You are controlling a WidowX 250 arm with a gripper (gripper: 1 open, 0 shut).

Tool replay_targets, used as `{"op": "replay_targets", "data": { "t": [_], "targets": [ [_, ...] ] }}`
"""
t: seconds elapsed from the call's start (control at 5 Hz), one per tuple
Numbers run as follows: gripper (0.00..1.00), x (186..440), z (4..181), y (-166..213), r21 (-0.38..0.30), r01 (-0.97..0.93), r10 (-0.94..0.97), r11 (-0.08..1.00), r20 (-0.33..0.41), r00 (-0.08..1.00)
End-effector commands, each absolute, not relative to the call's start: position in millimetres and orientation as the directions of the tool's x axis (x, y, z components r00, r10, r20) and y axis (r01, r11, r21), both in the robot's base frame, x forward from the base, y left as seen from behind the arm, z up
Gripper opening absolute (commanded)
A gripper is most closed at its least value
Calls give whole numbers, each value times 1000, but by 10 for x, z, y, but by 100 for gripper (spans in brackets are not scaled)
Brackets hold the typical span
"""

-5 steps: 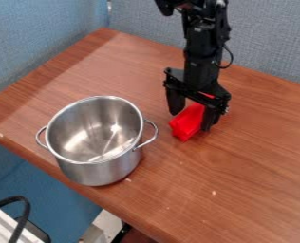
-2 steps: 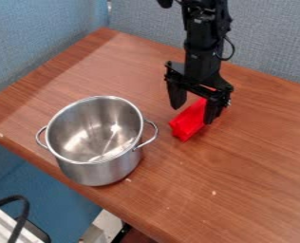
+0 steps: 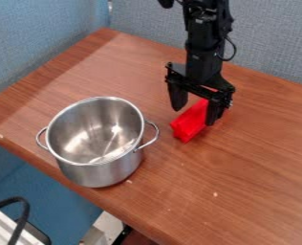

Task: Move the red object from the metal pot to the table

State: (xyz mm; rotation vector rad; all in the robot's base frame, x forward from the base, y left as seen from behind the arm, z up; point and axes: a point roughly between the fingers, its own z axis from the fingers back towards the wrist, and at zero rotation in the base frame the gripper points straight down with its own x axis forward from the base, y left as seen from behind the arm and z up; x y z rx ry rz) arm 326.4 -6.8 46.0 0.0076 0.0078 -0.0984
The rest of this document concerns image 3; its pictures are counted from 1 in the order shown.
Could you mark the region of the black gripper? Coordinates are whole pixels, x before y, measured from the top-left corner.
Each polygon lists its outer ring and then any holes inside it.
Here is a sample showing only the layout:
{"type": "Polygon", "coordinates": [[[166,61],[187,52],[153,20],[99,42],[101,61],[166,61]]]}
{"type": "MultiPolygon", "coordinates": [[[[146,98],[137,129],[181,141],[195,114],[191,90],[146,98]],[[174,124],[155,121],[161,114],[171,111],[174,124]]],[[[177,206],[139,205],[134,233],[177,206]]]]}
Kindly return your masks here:
{"type": "Polygon", "coordinates": [[[211,126],[230,108],[234,85],[222,75],[225,45],[202,51],[187,49],[186,63],[166,65],[166,83],[171,107],[179,111],[187,104],[189,94],[209,99],[206,124],[211,126]]]}

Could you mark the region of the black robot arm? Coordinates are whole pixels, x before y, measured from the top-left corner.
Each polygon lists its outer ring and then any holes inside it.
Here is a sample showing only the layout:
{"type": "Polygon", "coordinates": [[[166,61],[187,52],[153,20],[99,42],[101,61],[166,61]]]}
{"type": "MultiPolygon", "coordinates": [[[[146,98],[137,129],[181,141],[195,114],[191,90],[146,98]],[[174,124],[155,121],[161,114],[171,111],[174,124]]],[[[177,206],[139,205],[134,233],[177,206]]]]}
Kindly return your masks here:
{"type": "Polygon", "coordinates": [[[178,2],[183,9],[187,40],[186,63],[166,65],[171,107],[179,111],[193,93],[209,100],[205,124],[213,125],[231,107],[234,85],[222,75],[223,63],[237,55],[229,33],[234,18],[229,0],[158,0],[165,9],[178,2]]]}

